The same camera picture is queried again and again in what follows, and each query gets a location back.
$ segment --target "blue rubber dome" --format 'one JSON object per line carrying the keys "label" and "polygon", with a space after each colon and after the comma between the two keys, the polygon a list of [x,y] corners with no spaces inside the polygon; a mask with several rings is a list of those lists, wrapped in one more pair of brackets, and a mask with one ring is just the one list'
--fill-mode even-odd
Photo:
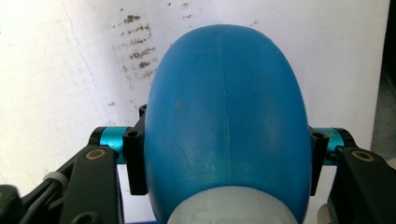
{"label": "blue rubber dome", "polygon": [[157,70],[145,128],[148,194],[160,223],[191,195],[220,186],[269,193],[303,222],[311,181],[304,102],[265,35],[233,25],[183,35]]}

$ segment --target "black cable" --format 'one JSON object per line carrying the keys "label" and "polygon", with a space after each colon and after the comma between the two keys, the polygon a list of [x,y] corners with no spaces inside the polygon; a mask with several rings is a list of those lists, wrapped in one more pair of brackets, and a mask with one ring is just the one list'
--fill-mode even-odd
{"label": "black cable", "polygon": [[34,216],[41,209],[41,206],[59,189],[59,183],[52,181],[49,187],[35,200],[28,208],[25,216],[21,219],[20,224],[28,224],[34,220]]}
{"label": "black cable", "polygon": [[32,190],[30,193],[27,195],[23,196],[22,199],[22,204],[25,208],[30,207],[32,203],[35,202],[35,200],[40,197],[41,194],[50,186],[50,183],[52,182],[51,179],[47,179],[43,181],[39,186],[37,186],[34,190]]}

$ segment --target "blue inflatable bladder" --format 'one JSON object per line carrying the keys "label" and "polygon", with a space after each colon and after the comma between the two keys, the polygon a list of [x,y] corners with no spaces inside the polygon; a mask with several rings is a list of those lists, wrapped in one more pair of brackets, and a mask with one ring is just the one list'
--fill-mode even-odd
{"label": "blue inflatable bladder", "polygon": [[265,35],[234,25],[183,35],[158,67],[145,129],[158,222],[191,195],[220,186],[262,190],[304,221],[311,181],[304,102],[288,61]]}

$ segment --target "gray surface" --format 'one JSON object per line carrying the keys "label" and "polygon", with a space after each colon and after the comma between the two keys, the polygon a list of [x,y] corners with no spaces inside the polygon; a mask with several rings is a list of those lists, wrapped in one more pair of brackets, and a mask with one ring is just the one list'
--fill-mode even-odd
{"label": "gray surface", "polygon": [[385,160],[396,157],[396,90],[386,70],[379,83],[371,150]]}

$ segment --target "screw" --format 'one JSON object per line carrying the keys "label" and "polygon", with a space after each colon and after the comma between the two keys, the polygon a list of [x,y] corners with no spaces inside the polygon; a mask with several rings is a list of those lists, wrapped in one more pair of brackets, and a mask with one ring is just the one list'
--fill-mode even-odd
{"label": "screw", "polygon": [[369,161],[369,162],[374,161],[374,157],[367,152],[353,151],[352,155],[361,161]]}
{"label": "screw", "polygon": [[93,149],[91,151],[89,151],[86,155],[85,158],[89,161],[95,161],[95,160],[99,160],[102,157],[104,157],[106,154],[106,152],[101,149],[101,148],[97,148],[97,149]]}

